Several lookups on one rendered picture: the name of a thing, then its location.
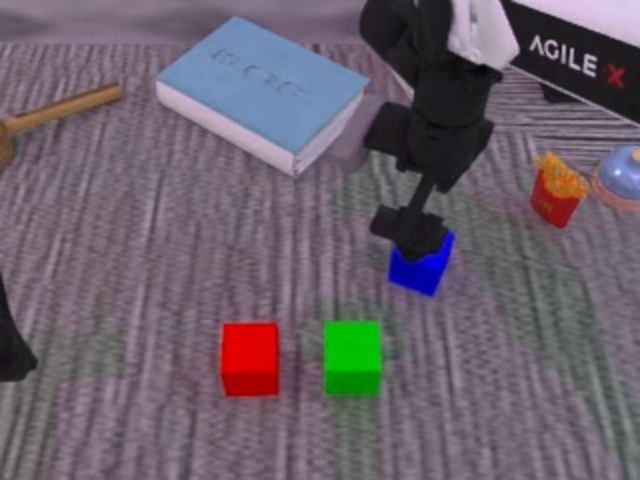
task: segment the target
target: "red cube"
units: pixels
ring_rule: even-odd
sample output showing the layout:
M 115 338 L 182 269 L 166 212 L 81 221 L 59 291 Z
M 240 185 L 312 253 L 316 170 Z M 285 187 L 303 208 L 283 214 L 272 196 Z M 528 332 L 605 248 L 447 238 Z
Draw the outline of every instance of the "red cube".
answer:
M 220 376 L 228 396 L 276 395 L 279 390 L 276 323 L 222 325 Z

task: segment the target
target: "wooden handle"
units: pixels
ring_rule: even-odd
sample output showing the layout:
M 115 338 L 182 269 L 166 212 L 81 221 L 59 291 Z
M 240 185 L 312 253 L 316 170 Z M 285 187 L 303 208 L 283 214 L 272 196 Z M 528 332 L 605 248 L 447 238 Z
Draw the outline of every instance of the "wooden handle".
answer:
M 110 83 L 94 90 L 65 98 L 45 107 L 14 115 L 4 120 L 10 135 L 38 127 L 122 98 L 122 87 Z

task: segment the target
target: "blue cube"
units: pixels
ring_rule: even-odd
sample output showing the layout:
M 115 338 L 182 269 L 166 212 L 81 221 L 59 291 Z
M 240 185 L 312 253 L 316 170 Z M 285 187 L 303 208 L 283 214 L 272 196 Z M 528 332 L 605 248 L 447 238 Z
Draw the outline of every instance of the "blue cube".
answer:
M 433 297 L 449 263 L 454 241 L 455 234 L 447 233 L 439 252 L 426 255 L 415 262 L 405 260 L 398 247 L 395 247 L 391 252 L 389 281 Z

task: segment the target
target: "cube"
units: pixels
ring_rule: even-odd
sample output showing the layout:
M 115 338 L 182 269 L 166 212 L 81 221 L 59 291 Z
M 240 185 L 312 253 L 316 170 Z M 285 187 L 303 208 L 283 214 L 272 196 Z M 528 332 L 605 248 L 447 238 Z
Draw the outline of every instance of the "cube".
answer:
M 405 260 L 400 250 L 394 248 L 389 263 L 389 281 L 433 297 L 449 263 L 454 241 L 455 234 L 449 232 L 439 252 L 414 262 Z
M 276 323 L 222 326 L 220 376 L 227 396 L 276 395 L 279 340 Z
M 330 321 L 324 325 L 327 395 L 375 395 L 382 378 L 380 322 Z

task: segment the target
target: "blue book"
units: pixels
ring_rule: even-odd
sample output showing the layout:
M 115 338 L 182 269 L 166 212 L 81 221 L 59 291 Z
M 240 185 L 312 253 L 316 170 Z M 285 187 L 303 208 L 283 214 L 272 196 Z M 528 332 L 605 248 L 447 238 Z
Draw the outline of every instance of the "blue book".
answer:
M 369 80 L 233 17 L 164 69 L 159 101 L 299 176 L 331 145 Z

